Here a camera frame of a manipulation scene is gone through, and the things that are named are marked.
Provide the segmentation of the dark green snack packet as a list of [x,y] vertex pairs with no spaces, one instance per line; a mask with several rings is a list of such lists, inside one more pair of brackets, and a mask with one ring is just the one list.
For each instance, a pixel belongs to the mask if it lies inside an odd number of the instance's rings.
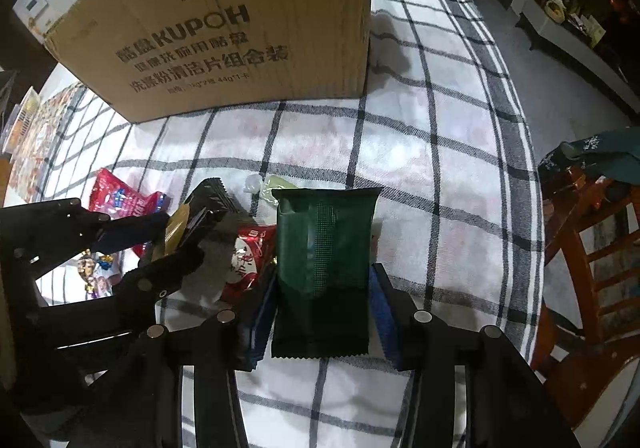
[[271,356],[361,356],[369,348],[372,222],[381,189],[277,189],[280,295]]

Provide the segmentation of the white tv cabinet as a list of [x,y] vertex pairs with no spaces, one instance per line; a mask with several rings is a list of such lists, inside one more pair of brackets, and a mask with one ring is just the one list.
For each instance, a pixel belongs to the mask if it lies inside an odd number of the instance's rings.
[[554,22],[534,0],[525,1],[515,26],[528,35],[531,52],[541,49],[555,54],[567,67],[596,82],[629,119],[638,119],[639,97],[628,83],[574,32]]

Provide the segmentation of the black gold snack packet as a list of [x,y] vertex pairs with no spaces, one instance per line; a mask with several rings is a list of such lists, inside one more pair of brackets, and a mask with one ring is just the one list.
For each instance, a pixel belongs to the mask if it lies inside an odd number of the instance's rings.
[[141,261],[154,262],[180,249],[198,246],[204,239],[234,238],[242,227],[251,224],[254,218],[228,193],[222,180],[206,178],[169,217],[160,238],[148,244]]

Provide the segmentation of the shiny candies cluster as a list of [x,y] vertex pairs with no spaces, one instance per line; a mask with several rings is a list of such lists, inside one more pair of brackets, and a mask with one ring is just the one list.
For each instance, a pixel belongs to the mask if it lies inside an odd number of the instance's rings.
[[87,298],[109,298],[122,281],[119,252],[102,253],[85,250],[77,261],[77,270],[84,282]]

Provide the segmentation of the patterned floral table mat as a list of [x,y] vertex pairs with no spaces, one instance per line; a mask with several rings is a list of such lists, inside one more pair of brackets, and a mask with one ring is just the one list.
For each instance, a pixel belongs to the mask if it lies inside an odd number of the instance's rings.
[[9,128],[1,135],[2,158],[9,160],[8,187],[23,203],[37,202],[47,176],[54,149],[86,86],[75,83],[47,100],[31,87],[10,116]]

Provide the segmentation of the red white snack packet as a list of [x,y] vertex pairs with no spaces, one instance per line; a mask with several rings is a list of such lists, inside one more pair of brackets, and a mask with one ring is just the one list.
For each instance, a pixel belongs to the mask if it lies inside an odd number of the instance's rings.
[[235,305],[259,280],[274,257],[276,226],[247,226],[236,236],[220,300]]

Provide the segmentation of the small green wrapped candy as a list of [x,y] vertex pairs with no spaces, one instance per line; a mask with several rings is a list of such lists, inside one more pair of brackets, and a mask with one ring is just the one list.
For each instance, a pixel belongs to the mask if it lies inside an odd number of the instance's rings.
[[273,191],[283,189],[296,189],[296,186],[277,175],[268,175],[262,178],[259,174],[249,174],[244,184],[245,192],[257,194],[274,208],[278,205],[278,199],[273,195]]

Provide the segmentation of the green cloth on chair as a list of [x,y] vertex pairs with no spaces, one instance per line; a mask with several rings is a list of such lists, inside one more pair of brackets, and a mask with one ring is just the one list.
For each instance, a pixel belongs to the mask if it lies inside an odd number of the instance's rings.
[[601,176],[618,182],[639,185],[640,177],[639,127],[607,130],[574,142],[561,142],[539,163],[542,182],[556,174],[578,166],[588,177]]

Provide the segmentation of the black white checked tablecloth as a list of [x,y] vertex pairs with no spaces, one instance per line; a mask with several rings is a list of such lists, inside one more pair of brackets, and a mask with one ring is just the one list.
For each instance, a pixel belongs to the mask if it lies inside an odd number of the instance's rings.
[[221,179],[255,220],[276,213],[245,189],[276,175],[300,188],[378,186],[374,254],[395,286],[458,328],[494,324],[533,353],[542,290],[534,147],[506,62],[473,0],[371,0],[366,92],[126,122],[74,93],[36,186],[87,199],[98,171],[179,204]]

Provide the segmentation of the brown cardboard box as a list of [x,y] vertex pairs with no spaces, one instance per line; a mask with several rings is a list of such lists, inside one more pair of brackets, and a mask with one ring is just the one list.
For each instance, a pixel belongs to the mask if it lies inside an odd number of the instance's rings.
[[356,98],[371,0],[78,0],[50,54],[127,121],[270,100]]

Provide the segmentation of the red wooden chair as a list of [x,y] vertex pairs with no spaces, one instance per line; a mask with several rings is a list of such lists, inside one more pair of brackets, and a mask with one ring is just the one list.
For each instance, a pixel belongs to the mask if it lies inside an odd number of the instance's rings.
[[542,183],[542,195],[551,206],[546,223],[544,261],[564,256],[577,298],[582,325],[563,324],[558,312],[541,307],[532,367],[544,377],[544,388],[558,405],[571,428],[577,428],[605,390],[624,369],[639,359],[639,320],[604,327],[606,317],[637,310],[636,296],[622,296],[611,304],[600,302],[601,293],[639,279],[639,269],[629,267],[598,280],[592,265],[639,243],[639,233],[626,230],[607,246],[591,253],[582,233],[628,206],[639,211],[639,188],[605,176],[587,174],[577,165],[553,174]]

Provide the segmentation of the red berry snack packet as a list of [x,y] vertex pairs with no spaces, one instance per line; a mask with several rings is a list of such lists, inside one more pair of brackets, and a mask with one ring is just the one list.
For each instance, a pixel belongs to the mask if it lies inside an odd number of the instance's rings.
[[[122,182],[106,168],[101,168],[89,198],[89,211],[107,215],[110,220],[166,212],[168,199],[162,192],[144,196]],[[134,246],[132,252],[142,258],[148,243]]]

